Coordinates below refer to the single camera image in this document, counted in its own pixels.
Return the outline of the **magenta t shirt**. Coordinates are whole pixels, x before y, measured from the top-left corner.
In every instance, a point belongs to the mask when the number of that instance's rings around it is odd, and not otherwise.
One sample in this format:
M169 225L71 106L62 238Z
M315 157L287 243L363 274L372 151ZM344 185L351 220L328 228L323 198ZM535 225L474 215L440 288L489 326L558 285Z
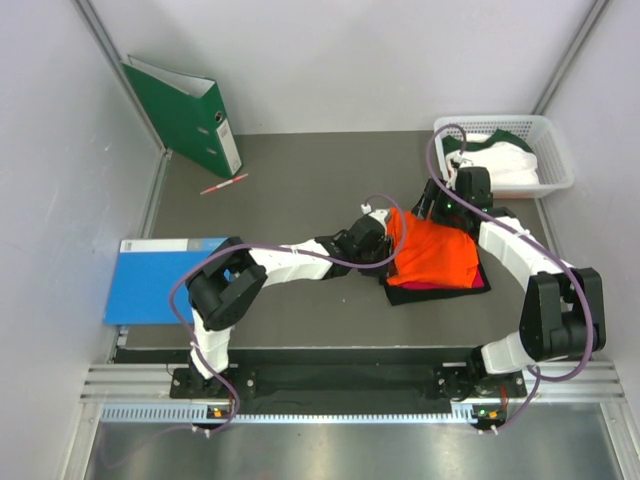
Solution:
M482 270L480 267L477 267L474 270L474 278L470 286L453 286L429 282L406 282L401 284L400 287L407 290L470 290L484 288L485 284L486 282L484 280Z

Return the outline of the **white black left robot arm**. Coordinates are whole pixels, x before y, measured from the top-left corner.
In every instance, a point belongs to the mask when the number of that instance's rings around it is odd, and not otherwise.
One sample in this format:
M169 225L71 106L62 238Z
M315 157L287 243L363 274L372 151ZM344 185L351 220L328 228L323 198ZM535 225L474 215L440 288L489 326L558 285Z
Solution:
M329 280L347 275L356 264L390 256L388 209L360 217L348 230L320 236L282 251L240 249L220 255L186 281L196 345L191 351L192 384L205 396L226 387L231 331L266 287L297 280Z

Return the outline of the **black t shirt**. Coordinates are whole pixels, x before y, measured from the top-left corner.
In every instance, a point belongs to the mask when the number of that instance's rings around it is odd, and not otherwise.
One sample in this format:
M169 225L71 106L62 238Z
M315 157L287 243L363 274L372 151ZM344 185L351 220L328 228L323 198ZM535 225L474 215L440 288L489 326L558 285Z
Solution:
M478 267L481 268L486 282L484 288L479 289L459 289L459 290L407 290L400 286L389 285L385 278L379 279L379 284L383 287L385 295L392 306L400 306L411 303L435 301L435 300L448 300L454 298L460 298L465 296L480 295L488 293L492 290L489 279L485 273L482 264Z

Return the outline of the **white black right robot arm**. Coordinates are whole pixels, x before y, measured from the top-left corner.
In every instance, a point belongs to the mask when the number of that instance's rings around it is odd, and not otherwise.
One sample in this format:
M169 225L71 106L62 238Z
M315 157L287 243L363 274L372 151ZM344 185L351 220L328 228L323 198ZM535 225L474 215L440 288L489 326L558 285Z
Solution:
M525 292L518 330L472 351L466 380L474 393L490 395L502 385L503 375L540 361L590 358L604 348L600 274L562 261L543 247L512 211L494 206L486 169L462 169L451 187L439 178L428 180L412 212L469 234Z

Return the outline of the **orange t shirt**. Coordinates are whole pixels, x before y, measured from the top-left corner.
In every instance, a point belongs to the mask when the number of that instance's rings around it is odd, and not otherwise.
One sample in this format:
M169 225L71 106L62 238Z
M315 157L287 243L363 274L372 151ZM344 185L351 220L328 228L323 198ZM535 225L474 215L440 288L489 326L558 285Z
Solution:
M393 247L402 237L402 219L405 219L407 235L393 261L394 268L387 280L390 286L428 284L471 288L478 285L480 261L475 243L467 233L392 208L386 230Z

